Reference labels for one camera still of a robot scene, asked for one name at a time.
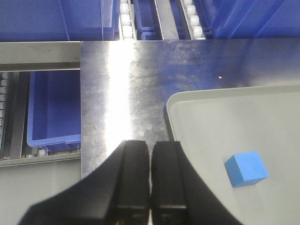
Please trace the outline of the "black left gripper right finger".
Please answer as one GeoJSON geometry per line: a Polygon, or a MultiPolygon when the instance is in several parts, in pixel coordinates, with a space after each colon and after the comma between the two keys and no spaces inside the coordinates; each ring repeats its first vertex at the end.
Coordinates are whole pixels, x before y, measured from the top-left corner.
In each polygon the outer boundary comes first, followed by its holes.
{"type": "Polygon", "coordinates": [[[151,159],[151,210],[155,225],[239,225],[208,188],[180,142],[156,142],[151,159]]]}

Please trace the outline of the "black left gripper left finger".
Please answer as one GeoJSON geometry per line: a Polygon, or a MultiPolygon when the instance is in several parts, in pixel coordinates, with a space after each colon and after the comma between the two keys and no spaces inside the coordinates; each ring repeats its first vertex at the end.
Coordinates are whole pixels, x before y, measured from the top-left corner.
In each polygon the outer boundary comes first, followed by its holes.
{"type": "Polygon", "coordinates": [[[122,141],[90,175],[28,208],[21,225],[146,225],[150,210],[146,142],[122,141]]]}

